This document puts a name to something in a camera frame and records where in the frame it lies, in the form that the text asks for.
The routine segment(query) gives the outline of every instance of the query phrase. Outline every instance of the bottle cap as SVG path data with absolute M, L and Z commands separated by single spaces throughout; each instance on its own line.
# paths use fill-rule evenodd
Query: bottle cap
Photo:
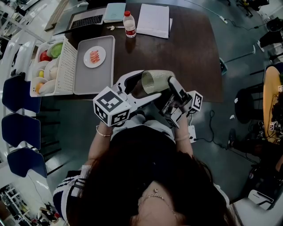
M 131 15 L 131 12 L 130 11 L 125 11 L 124 12 L 124 16 L 130 16 Z

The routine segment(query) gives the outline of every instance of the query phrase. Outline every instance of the striped sleeve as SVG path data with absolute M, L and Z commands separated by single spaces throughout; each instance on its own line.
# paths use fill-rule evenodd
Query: striped sleeve
M 82 166 L 81 170 L 69 171 L 67 177 L 57 186 L 53 193 L 53 203 L 66 222 L 68 201 L 78 198 L 90 168 L 91 166 Z

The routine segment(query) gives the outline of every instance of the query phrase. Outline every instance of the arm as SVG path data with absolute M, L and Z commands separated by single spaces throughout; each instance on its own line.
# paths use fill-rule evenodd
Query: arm
M 103 122 L 100 122 L 98 131 L 102 134 L 109 135 L 113 132 L 112 127 L 106 126 Z M 103 137 L 100 134 L 96 133 L 93 142 L 90 146 L 90 150 L 88 153 L 88 161 L 85 165 L 91 165 L 94 160 L 103 155 L 106 151 L 108 151 L 110 146 L 111 136 Z
M 175 139 L 185 139 L 176 141 L 176 149 L 177 151 L 181 151 L 183 153 L 188 153 L 190 157 L 193 156 L 193 149 L 191 147 L 187 118 L 185 114 L 182 115 L 181 119 L 178 121 L 180 128 L 175 128 Z

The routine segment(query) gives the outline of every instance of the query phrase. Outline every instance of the desk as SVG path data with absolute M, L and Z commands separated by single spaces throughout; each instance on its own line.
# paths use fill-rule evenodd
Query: desk
M 136 26 L 141 4 L 127 4 Z M 126 38 L 123 29 L 108 30 L 103 25 L 101 36 L 113 35 L 115 42 L 114 83 L 120 76 L 136 70 L 173 71 L 185 90 L 196 90 L 207 102 L 222 102 L 222 77 L 218 50 L 210 21 L 203 13 L 184 7 L 169 5 L 173 18 L 169 39 L 137 34 Z M 70 43 L 77 48 L 80 40 Z M 92 99 L 94 95 L 60 98 Z
M 269 130 L 269 125 L 272 118 L 272 108 L 277 103 L 276 95 L 279 94 L 278 86 L 281 86 L 279 79 L 279 71 L 275 67 L 269 67 L 266 70 L 264 78 L 264 94 L 263 94 L 263 109 L 264 109 L 264 131 L 269 142 L 275 142 L 277 139 L 276 133 L 272 134 Z

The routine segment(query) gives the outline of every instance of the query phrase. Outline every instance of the necklace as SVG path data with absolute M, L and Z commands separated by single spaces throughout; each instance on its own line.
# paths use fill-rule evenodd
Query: necklace
M 154 192 L 154 194 L 151 194 L 151 195 L 147 196 L 144 201 L 146 201 L 147 199 L 152 198 L 152 197 L 156 197 L 156 198 L 162 199 L 162 200 L 166 203 L 166 205 L 168 206 L 168 208 L 171 210 L 171 212 L 174 214 L 174 216 L 176 217 L 176 213 L 171 209 L 171 207 L 170 207 L 170 206 L 168 205 L 168 203 L 165 201 L 165 199 L 163 198 L 163 196 L 158 195 L 158 189 L 155 188 L 155 189 L 153 190 L 153 192 Z

